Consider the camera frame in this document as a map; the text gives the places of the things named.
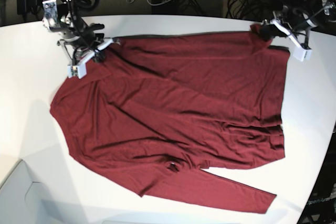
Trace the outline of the dark red long-sleeve t-shirt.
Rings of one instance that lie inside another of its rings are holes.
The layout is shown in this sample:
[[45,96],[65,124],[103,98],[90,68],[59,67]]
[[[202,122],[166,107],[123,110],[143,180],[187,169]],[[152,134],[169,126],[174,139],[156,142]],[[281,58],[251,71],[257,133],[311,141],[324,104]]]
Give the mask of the dark red long-sleeve t-shirt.
[[258,32],[119,37],[50,105],[70,156],[139,196],[266,213],[274,194],[207,172],[285,156],[290,53]]

